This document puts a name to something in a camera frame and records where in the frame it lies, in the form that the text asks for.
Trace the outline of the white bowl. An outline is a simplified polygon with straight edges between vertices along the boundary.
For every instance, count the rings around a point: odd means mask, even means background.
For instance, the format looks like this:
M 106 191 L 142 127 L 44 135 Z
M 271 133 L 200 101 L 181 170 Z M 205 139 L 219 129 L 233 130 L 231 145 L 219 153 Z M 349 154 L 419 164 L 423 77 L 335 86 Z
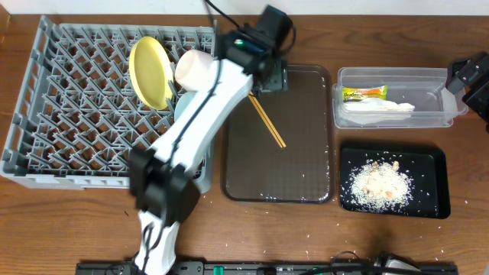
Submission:
M 209 53 L 188 50 L 176 65 L 175 80 L 186 91 L 197 92 L 208 82 L 213 61 Z

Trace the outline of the green yellow snack wrapper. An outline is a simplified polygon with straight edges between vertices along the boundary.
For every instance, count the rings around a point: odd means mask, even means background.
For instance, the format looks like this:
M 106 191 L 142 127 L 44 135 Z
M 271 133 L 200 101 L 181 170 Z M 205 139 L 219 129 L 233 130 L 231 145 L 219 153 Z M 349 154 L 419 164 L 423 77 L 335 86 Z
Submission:
M 342 98 L 345 102 L 361 101 L 364 99 L 387 99 L 388 86 L 379 86 L 374 88 L 342 88 Z

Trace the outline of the light blue bowl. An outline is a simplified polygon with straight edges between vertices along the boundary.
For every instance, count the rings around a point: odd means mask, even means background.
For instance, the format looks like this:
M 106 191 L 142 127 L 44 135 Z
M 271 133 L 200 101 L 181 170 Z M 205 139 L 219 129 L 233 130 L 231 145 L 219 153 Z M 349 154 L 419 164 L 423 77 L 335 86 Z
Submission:
M 180 118 L 187 106 L 194 99 L 195 95 L 195 92 L 186 92 L 182 96 L 180 96 L 180 99 L 178 100 L 174 110 L 174 121 L 177 121 Z

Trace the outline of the white napkin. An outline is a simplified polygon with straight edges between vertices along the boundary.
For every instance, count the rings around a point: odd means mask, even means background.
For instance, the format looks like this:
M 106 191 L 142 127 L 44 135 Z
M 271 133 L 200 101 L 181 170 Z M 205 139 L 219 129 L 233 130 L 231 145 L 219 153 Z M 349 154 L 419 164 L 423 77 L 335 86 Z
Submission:
M 382 121 L 402 121 L 410 118 L 415 106 L 410 103 L 396 103 L 379 98 L 345 102 L 341 117 L 347 121 L 369 125 Z

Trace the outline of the yellow plastic plate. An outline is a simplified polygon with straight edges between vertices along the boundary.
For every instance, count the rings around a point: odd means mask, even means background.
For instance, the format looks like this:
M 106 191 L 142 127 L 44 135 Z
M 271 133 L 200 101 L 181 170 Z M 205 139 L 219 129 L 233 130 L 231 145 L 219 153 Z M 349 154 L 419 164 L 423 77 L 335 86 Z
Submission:
M 167 108 L 173 92 L 173 71 L 161 43 L 153 37 L 142 37 L 129 56 L 129 76 L 138 98 L 155 110 Z

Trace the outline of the rice and food scraps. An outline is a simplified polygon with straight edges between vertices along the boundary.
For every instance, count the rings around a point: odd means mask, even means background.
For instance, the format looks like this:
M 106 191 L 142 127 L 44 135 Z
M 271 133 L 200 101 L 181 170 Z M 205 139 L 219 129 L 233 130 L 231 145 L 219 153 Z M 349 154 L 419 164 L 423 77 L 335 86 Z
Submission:
M 362 212 L 401 212 L 413 201 L 413 178 L 400 170 L 397 160 L 355 167 L 347 183 L 344 191 L 351 198 L 346 201 Z

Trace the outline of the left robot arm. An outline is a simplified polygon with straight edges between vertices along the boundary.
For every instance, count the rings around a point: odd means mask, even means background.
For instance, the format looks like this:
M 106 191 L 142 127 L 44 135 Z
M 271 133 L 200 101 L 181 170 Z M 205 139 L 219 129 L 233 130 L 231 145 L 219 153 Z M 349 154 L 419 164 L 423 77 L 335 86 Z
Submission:
M 279 83 L 287 35 L 243 27 L 219 38 L 217 57 L 188 50 L 177 62 L 174 78 L 194 92 L 193 100 L 149 148 L 129 154 L 130 193 L 141 223 L 139 273 L 166 274 L 175 263 L 179 227 L 202 193 L 196 169 L 238 103 L 262 85 Z

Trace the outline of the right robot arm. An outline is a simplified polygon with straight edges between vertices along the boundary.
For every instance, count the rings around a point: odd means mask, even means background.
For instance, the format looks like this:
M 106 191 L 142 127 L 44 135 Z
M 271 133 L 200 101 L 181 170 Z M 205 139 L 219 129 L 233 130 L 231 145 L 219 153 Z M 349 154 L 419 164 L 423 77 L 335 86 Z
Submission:
M 453 60 L 448 66 L 445 87 L 452 94 L 468 88 L 462 101 L 488 123 L 488 53 Z

